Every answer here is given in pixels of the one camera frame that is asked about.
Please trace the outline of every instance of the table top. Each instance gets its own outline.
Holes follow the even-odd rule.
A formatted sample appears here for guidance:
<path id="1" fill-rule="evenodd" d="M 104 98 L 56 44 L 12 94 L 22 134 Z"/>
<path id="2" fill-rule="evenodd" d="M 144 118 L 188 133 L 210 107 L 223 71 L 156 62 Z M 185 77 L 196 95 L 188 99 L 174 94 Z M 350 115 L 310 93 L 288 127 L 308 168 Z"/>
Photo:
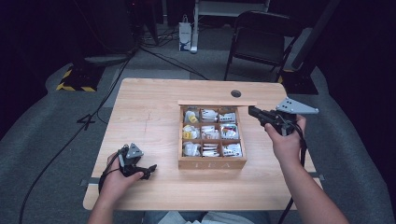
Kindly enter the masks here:
<path id="1" fill-rule="evenodd" d="M 232 97 L 233 90 L 242 95 Z M 247 106 L 238 107 L 247 154 L 242 170 L 179 170 L 177 153 L 180 101 L 256 103 L 260 109 L 271 110 L 285 97 L 278 83 L 125 78 L 92 177 L 100 177 L 109 155 L 124 144 L 135 143 L 145 153 L 138 166 L 158 167 L 149 180 L 139 180 L 127 191 L 120 210 L 283 210 L 290 193 L 272 142 L 248 114 Z M 309 153 L 305 169 L 315 172 Z M 84 207 L 92 209 L 97 197 L 97 185 L 90 184 Z"/>

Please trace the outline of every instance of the chair backrest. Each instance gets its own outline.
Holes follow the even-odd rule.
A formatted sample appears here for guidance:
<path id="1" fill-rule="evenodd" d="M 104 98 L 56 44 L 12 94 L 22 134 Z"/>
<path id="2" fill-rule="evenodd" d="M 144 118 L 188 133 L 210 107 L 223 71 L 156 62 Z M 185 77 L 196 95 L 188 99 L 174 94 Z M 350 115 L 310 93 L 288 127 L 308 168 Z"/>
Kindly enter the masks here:
<path id="1" fill-rule="evenodd" d="M 262 11 L 246 11 L 235 21 L 235 31 L 239 28 L 259 30 L 265 33 L 295 37 L 300 35 L 303 26 L 294 18 Z"/>

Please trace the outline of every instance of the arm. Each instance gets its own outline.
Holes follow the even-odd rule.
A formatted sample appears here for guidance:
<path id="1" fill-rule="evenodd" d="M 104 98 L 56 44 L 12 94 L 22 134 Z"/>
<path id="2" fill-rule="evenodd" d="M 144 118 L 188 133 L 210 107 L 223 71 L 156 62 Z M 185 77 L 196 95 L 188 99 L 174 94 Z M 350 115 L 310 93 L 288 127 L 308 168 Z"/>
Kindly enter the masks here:
<path id="1" fill-rule="evenodd" d="M 115 154 L 111 155 L 107 159 L 107 163 L 110 162 Z M 112 170 L 120 168 L 119 159 L 116 158 L 111 165 Z M 136 173 L 129 177 L 124 177 L 121 172 L 115 171 L 108 174 L 103 184 L 101 193 L 91 211 L 88 223 L 112 223 L 113 222 L 113 211 L 117 204 L 117 201 L 122 197 L 125 191 L 132 186 L 132 184 L 143 176 L 142 172 Z"/>
<path id="2" fill-rule="evenodd" d="M 298 116 L 297 119 L 304 131 L 305 118 Z M 271 124 L 266 124 L 265 130 L 273 141 L 274 153 L 303 222 L 348 223 L 340 209 L 300 164 L 299 134 L 293 132 L 281 136 Z"/>

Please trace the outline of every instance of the paper bag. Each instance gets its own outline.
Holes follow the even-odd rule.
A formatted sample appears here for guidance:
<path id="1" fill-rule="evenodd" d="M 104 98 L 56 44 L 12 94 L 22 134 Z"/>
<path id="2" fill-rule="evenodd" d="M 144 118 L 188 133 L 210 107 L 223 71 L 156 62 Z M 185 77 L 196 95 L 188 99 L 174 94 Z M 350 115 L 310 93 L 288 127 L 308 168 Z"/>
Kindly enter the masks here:
<path id="1" fill-rule="evenodd" d="M 178 49 L 180 51 L 190 51 L 191 48 L 191 25 L 187 15 L 183 16 L 182 22 L 178 23 Z"/>

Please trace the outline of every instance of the person's left hand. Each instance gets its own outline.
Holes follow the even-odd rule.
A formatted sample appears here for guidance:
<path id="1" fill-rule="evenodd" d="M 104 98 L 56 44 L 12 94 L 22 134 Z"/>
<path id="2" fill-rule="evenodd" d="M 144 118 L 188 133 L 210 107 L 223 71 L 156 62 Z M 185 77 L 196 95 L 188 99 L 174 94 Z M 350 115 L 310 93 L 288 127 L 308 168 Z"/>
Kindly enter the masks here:
<path id="1" fill-rule="evenodd" d="M 110 163 L 111 159 L 117 153 L 113 153 L 111 156 L 107 158 L 107 164 Z M 120 168 L 120 160 L 117 157 L 113 164 L 111 164 L 111 168 L 109 172 L 112 170 L 117 170 Z M 132 186 L 134 182 L 139 180 L 143 176 L 142 172 L 138 172 L 134 175 L 125 177 L 120 171 L 114 171 L 109 173 L 106 176 L 105 183 L 102 186 L 102 190 L 100 192 L 99 198 L 103 198 L 107 203 L 114 206 L 114 204 L 122 197 L 125 191 Z"/>

